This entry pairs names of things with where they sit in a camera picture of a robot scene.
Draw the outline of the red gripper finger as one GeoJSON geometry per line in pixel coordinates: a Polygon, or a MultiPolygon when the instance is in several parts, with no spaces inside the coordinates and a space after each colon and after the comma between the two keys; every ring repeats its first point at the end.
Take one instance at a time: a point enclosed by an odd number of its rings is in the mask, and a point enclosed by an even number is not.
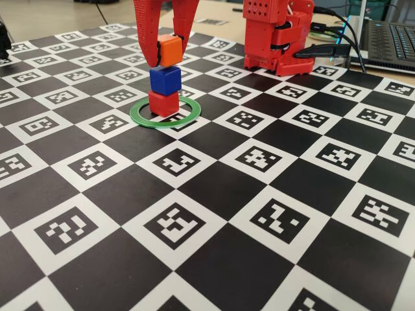
{"type": "Polygon", "coordinates": [[[133,0],[138,42],[150,67],[159,63],[158,27],[162,1],[133,0]]]}
{"type": "Polygon", "coordinates": [[[172,0],[174,35],[182,39],[185,52],[199,0],[172,0]]]}

